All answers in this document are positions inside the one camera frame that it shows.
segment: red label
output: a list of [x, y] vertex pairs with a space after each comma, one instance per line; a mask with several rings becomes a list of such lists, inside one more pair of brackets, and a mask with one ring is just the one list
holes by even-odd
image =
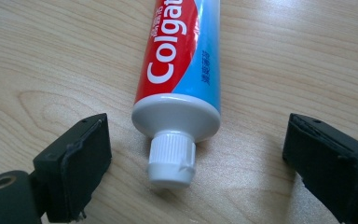
[[193, 0], [157, 0], [155, 12], [135, 103], [172, 92], [197, 46], [198, 11]]

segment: toothpaste cap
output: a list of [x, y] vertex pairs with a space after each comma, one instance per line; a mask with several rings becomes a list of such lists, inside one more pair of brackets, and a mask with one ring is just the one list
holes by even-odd
[[190, 185], [195, 170], [196, 145], [180, 133], [158, 134], [152, 141], [149, 179], [158, 187], [183, 189]]

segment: toothpaste tube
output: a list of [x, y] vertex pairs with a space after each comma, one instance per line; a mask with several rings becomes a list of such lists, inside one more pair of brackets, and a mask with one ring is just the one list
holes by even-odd
[[195, 143], [220, 126], [219, 0], [157, 0], [132, 111], [153, 138], [150, 181], [185, 188], [195, 174]]

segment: blue label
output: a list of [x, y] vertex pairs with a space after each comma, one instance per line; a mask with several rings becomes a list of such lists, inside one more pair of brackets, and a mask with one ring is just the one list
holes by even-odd
[[193, 59], [173, 93], [200, 98], [220, 113], [220, 1], [195, 2], [199, 12], [199, 39]]

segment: wooden surface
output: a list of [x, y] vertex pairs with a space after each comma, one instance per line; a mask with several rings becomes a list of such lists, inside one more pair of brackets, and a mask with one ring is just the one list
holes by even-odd
[[83, 223], [337, 223], [282, 161], [291, 112], [358, 139], [358, 1], [222, 0], [222, 126], [189, 189], [156, 189], [131, 123], [154, 0], [0, 0], [0, 173], [106, 112], [113, 163]]

